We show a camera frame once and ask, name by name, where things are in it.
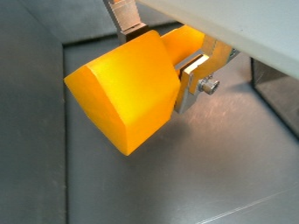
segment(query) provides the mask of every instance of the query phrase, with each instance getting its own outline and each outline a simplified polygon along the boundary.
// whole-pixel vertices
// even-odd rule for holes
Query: gray metal surface
[[[116,45],[105,39],[66,48],[66,74]],[[249,73],[240,54],[215,73],[215,95],[173,113],[129,157],[66,92],[70,224],[299,222],[299,144]]]
[[[256,91],[299,138],[299,80],[257,60],[252,70]]]
[[[0,2],[0,222],[65,223],[61,44]]]
[[[116,33],[103,0],[18,0],[62,44]],[[140,18],[148,25],[173,20],[137,4]]]

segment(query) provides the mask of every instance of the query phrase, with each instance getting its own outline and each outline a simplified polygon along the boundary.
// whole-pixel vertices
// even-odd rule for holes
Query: orange foam block
[[[169,120],[180,88],[156,31],[92,60],[64,81],[88,118],[129,155]]]
[[[168,57],[172,64],[176,65],[201,48],[204,33],[192,29],[188,25],[183,25],[165,33],[161,39]]]

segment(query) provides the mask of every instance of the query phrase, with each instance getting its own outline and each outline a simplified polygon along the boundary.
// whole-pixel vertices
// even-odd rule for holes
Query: metal floor
[[[65,74],[117,46],[115,38],[64,49]],[[297,223],[299,143],[249,86],[240,54],[129,157],[66,91],[70,224]]]

